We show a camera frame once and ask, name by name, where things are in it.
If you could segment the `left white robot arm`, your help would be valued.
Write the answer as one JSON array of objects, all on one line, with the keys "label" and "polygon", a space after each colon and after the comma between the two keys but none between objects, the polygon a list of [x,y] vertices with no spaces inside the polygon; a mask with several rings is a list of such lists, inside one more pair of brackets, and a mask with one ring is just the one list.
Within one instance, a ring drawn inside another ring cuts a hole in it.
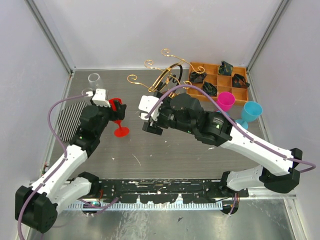
[{"label": "left white robot arm", "polygon": [[15,193],[15,219],[20,239],[22,225],[44,234],[50,230],[58,214],[75,200],[99,195],[99,178],[89,172],[80,173],[69,185],[63,184],[84,163],[100,144],[100,137],[109,122],[125,118],[126,104],[118,99],[110,106],[87,105],[81,111],[79,124],[63,155],[36,182],[21,186]]}]

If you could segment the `clear wine glass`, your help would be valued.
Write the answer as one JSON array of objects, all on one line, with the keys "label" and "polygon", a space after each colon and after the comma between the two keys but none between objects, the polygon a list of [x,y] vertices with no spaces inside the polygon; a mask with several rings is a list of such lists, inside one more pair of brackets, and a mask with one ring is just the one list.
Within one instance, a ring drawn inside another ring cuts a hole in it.
[{"label": "clear wine glass", "polygon": [[86,87],[85,89],[82,90],[81,94],[82,95],[90,95],[90,93],[93,92],[93,89],[90,87]]},{"label": "clear wine glass", "polygon": [[103,80],[98,73],[91,73],[87,79],[91,89],[97,90],[104,88]]}]

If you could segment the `black mounting base plate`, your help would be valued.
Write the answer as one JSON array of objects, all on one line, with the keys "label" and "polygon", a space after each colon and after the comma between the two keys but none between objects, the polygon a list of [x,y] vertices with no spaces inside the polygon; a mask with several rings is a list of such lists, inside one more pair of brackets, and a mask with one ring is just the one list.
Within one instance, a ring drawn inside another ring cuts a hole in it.
[{"label": "black mounting base plate", "polygon": [[119,203],[143,204],[174,203],[182,197],[183,204],[215,203],[218,199],[232,198],[233,191],[221,190],[214,179],[102,179],[95,194],[82,199],[102,199],[110,203],[118,198]]}]

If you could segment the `black white striped cloth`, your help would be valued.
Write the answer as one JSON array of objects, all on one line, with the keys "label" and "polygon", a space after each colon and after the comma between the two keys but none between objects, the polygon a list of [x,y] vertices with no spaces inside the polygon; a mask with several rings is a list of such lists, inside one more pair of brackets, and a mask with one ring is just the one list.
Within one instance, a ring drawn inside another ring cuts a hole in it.
[{"label": "black white striped cloth", "polygon": [[60,111],[58,116],[59,137],[63,143],[71,141],[79,125],[82,111],[89,106],[86,101],[73,103]]}]

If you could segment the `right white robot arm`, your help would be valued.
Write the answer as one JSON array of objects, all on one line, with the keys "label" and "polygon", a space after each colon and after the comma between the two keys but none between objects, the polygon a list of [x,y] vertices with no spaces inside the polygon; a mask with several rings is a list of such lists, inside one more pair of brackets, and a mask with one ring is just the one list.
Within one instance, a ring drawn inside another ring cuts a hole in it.
[{"label": "right white robot arm", "polygon": [[175,129],[191,135],[203,144],[237,152],[258,166],[242,171],[225,171],[219,191],[225,197],[247,188],[265,187],[286,194],[300,183],[300,172],[293,158],[301,159],[298,148],[283,149],[255,136],[217,111],[207,111],[198,99],[186,93],[165,97],[157,105],[157,96],[141,97],[138,108],[144,120],[143,130],[161,135]]}]

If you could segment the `pink wine glass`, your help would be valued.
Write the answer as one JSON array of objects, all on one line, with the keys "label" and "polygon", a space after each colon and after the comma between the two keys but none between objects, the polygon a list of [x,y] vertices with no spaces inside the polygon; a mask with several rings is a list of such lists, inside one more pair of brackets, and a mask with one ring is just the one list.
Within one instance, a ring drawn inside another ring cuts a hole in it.
[{"label": "pink wine glass", "polygon": [[231,92],[220,92],[217,96],[216,103],[224,111],[228,112],[236,102],[235,96]]}]

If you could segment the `wooden compartment tray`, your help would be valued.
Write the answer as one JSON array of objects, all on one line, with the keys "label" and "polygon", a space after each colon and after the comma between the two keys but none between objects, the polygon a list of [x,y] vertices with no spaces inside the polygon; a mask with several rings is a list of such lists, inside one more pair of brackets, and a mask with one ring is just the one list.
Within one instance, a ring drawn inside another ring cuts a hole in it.
[{"label": "wooden compartment tray", "polygon": [[217,89],[217,95],[222,92],[229,92],[235,96],[235,105],[244,106],[249,101],[249,90],[248,88],[241,88],[233,86],[233,77],[238,74],[244,77],[244,81],[247,83],[247,70],[245,67],[234,66],[232,74],[230,76],[220,75],[219,66],[220,64],[213,63],[202,63],[202,62],[191,62],[193,67],[198,70],[198,67],[203,67],[207,76],[204,78],[202,83],[192,83],[192,85],[202,89],[204,83],[210,83]]}]

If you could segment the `red wine glass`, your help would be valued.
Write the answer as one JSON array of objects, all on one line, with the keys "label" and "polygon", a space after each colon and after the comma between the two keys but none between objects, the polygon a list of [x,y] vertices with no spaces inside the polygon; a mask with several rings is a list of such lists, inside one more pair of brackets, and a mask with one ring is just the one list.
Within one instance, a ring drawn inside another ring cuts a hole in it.
[{"label": "red wine glass", "polygon": [[[118,104],[122,104],[122,100],[120,98],[111,98],[109,100],[109,103],[111,105],[111,108],[113,111],[117,111],[118,109],[120,109],[119,107],[117,107]],[[114,135],[117,137],[117,138],[122,138],[122,137],[125,137],[127,136],[129,133],[130,133],[130,130],[128,127],[122,127],[122,120],[120,119],[117,119],[114,121],[115,124],[118,125],[118,128],[114,131]]]}]

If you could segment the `dark sock right tray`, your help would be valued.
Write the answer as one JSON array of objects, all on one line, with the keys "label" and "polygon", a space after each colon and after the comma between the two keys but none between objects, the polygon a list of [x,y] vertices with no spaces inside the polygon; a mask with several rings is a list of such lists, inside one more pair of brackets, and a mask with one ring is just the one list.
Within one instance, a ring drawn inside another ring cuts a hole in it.
[{"label": "dark sock right tray", "polygon": [[232,77],[232,87],[247,89],[250,87],[250,84],[246,81],[246,78],[243,75],[235,73]]}]

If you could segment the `black sock in tray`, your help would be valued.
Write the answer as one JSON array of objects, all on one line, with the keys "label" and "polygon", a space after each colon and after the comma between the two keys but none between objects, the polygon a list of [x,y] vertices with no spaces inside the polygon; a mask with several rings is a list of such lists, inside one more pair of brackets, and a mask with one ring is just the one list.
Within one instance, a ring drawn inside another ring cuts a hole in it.
[{"label": "black sock in tray", "polygon": [[193,71],[189,74],[189,81],[192,84],[202,84],[204,79],[206,78],[206,76],[207,76],[206,72],[197,73],[197,72]]},{"label": "black sock in tray", "polygon": [[218,93],[217,88],[210,82],[206,81],[203,83],[202,90],[211,97],[216,97]]}]

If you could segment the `patterned dark sock in tray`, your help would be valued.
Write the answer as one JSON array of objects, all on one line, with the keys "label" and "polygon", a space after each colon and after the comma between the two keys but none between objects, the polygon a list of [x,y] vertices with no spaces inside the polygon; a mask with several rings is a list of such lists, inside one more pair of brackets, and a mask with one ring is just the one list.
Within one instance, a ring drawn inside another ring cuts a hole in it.
[{"label": "patterned dark sock in tray", "polygon": [[221,65],[218,67],[218,74],[222,76],[231,76],[234,66],[226,61],[222,61]]}]

